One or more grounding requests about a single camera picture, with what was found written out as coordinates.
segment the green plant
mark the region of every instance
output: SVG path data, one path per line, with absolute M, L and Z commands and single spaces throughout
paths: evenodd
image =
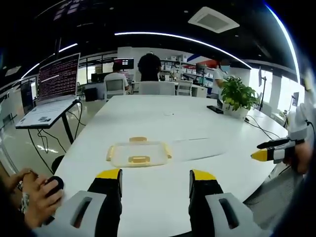
M 223 101 L 233 107 L 233 111 L 244 107 L 250 110 L 251 106 L 258 102 L 256 91 L 249 86 L 245 86 L 240 78 L 229 76 L 223 82 Z

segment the ceiling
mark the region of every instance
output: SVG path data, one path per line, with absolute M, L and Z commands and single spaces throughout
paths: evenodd
M 4 66 L 9 69 L 21 65 L 22 68 L 15 75 L 5 78 L 6 70 L 0 70 L 0 77 L 3 77 L 0 86 L 17 79 L 33 65 L 52 55 L 56 40 L 60 38 L 60 48 L 78 43 L 78 46 L 64 52 L 67 54 L 81 52 L 81 55 L 89 55 L 116 50 L 120 46 L 135 46 L 169 48 L 209 58 L 227 58 L 214 49 L 183 39 L 148 35 L 114 36 L 117 32 L 132 31 L 185 36 L 217 46 L 240 59 L 268 61 L 295 69 L 279 25 L 260 1 L 210 2 L 197 1 L 190 5 L 168 1 L 145 4 L 112 0 L 29 0 L 19 5 L 7 2 L 7 6 L 2 8 L 5 15 L 1 13 L 4 16 L 1 22 L 5 22 L 2 32 L 6 32 L 1 39 L 5 52 Z M 60 6 L 65 3 L 68 4 L 66 9 L 75 3 L 79 5 L 76 12 L 62 13 L 59 19 L 54 20 Z M 239 23 L 240 27 L 217 34 L 189 24 L 188 20 L 203 6 L 223 13 Z

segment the floor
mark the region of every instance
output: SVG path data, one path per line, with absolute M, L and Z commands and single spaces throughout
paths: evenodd
M 104 104 L 105 101 L 83 101 L 81 122 L 83 124 L 87 124 L 94 117 L 94 115 L 102 108 Z M 70 110 L 70 112 L 75 114 L 78 118 L 80 115 L 79 106 L 80 105 L 74 106 Z M 7 154 L 10 156 L 18 170 L 24 167 L 28 167 L 33 169 L 38 174 L 51 176 L 50 171 L 45 166 L 41 158 L 38 156 L 30 140 L 28 131 L 15 129 L 15 124 L 23 117 L 22 102 L 18 104 L 16 108 L 18 108 L 17 117 L 15 117 L 12 123 L 7 124 L 2 130 L 3 144 L 6 148 Z M 72 135 L 75 136 L 78 120 L 75 118 L 74 115 L 70 113 L 67 113 L 67 119 Z M 80 134 L 83 128 L 83 125 L 79 126 L 78 134 Z M 68 150 L 71 144 L 68 140 L 61 118 L 51 127 L 51 129 L 47 129 L 45 131 L 58 138 L 63 148 L 66 151 Z M 48 166 L 51 167 L 52 162 L 58 156 L 64 155 L 65 152 L 63 151 L 63 149 L 61 148 L 61 146 L 55 138 L 50 137 L 44 132 L 42 132 L 41 135 L 47 137 L 48 147 L 45 137 L 43 137 L 43 142 L 42 139 L 38 136 L 38 131 L 31 130 L 31 136 L 33 138 L 35 145 L 37 146 L 39 153 L 41 154 L 45 162 L 48 164 Z M 5 154 L 3 152 L 0 152 L 0 160 L 1 162 L 5 160 Z

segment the smartphone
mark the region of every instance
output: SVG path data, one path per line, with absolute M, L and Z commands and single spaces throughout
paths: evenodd
M 223 114 L 224 113 L 220 108 L 217 108 L 215 106 L 209 105 L 209 106 L 206 106 L 206 107 L 208 109 L 214 111 L 215 113 L 218 113 L 218 114 Z

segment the ceiling vent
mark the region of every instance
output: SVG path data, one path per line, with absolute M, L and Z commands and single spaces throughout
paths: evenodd
M 215 33 L 222 33 L 239 27 L 239 24 L 231 18 L 206 6 L 202 7 L 188 22 Z

